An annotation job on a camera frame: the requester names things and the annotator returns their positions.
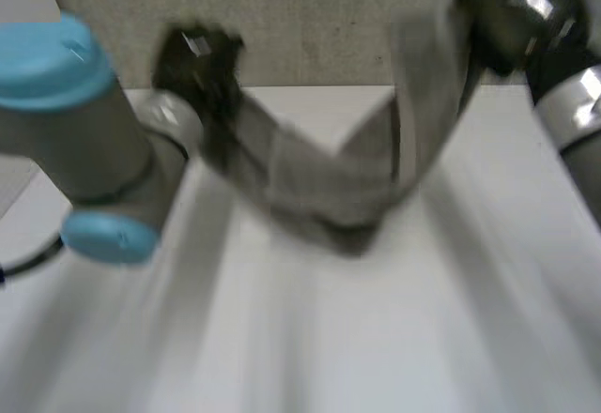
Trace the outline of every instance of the robotic arm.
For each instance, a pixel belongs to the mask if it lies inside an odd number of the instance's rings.
[[[601,56],[584,0],[461,0],[473,51],[499,75],[525,72],[536,113],[601,223]]]
[[[69,14],[2,26],[0,61],[0,149],[35,161],[73,204],[51,250],[64,242],[105,262],[147,260],[200,142],[198,116],[168,93],[134,113],[106,54]]]

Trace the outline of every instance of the gray wall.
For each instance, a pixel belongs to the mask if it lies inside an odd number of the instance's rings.
[[[386,23],[436,1],[58,0],[95,30],[127,87],[148,85],[165,23],[192,18],[241,32],[245,84],[388,84]]]

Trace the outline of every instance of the white tablecloth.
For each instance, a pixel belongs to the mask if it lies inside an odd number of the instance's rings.
[[[389,89],[254,93],[335,148]],[[67,209],[39,174],[0,261]],[[194,161],[151,264],[67,252],[0,292],[0,411],[599,412],[600,242],[519,87],[480,91],[361,259],[287,236]]]

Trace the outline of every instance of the black cable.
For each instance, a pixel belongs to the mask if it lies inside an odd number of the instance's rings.
[[[54,256],[56,256],[63,249],[63,247],[63,239],[61,237],[57,237],[50,245],[28,260],[10,265],[8,268],[3,268],[0,266],[0,285],[2,285],[7,279],[22,275],[25,272],[29,272],[30,270],[47,263]]]

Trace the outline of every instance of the light blue joint cap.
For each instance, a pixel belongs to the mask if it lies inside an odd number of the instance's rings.
[[[61,231],[65,245],[103,263],[136,265],[147,262],[159,233],[126,216],[101,212],[72,212]]]
[[[92,32],[65,12],[60,22],[0,24],[0,107],[61,112],[99,97],[115,81]]]

